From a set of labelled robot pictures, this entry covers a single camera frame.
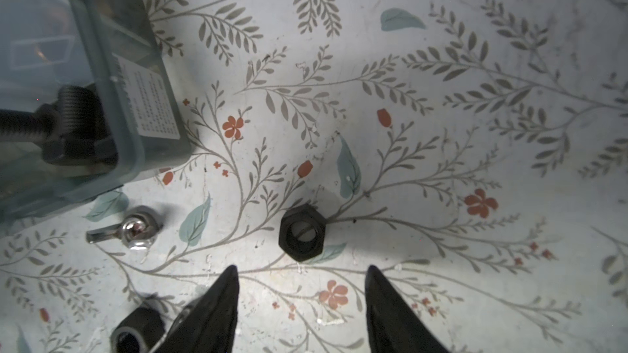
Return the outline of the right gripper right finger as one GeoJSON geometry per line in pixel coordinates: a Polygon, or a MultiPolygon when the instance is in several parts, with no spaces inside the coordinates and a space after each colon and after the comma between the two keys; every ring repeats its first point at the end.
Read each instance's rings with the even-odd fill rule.
{"type": "Polygon", "coordinates": [[[448,353],[374,265],[366,273],[365,298],[372,352],[448,353]]]}

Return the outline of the black hex bolt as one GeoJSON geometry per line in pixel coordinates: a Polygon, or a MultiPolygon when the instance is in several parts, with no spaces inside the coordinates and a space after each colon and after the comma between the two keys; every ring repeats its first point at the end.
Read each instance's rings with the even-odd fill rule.
{"type": "Polygon", "coordinates": [[[64,85],[56,102],[34,113],[3,109],[1,141],[34,143],[44,162],[57,166],[114,166],[119,159],[94,83],[64,85]]]}

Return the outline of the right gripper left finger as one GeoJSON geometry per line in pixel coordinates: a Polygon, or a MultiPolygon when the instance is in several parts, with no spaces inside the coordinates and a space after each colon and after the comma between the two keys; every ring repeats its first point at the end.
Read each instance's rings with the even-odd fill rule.
{"type": "Polygon", "coordinates": [[[168,334],[158,352],[231,352],[236,336],[240,284],[237,267],[227,267],[168,334]]]}

